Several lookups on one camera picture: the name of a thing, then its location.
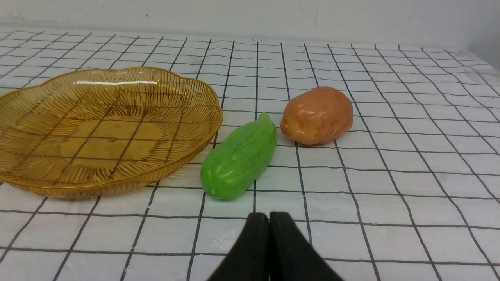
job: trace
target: amber plastic basket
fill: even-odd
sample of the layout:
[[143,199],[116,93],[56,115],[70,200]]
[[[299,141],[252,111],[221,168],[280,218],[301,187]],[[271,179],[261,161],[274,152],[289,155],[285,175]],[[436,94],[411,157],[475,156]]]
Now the amber plastic basket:
[[222,124],[208,84],[155,67],[81,70],[0,97],[0,179],[57,198],[164,178]]

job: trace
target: potato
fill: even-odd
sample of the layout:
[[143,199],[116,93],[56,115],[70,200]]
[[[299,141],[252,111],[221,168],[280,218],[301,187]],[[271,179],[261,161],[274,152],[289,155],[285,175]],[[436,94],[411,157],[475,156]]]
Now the potato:
[[353,105],[332,87],[313,88],[292,98],[281,119],[281,131],[307,146],[333,142],[353,126]]

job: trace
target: cucumber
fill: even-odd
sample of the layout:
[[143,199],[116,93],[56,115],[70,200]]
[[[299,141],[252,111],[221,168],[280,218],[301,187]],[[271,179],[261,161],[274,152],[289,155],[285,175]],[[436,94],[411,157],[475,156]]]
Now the cucumber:
[[273,159],[276,138],[276,126],[265,112],[235,129],[203,162],[203,191],[220,200],[240,197]]

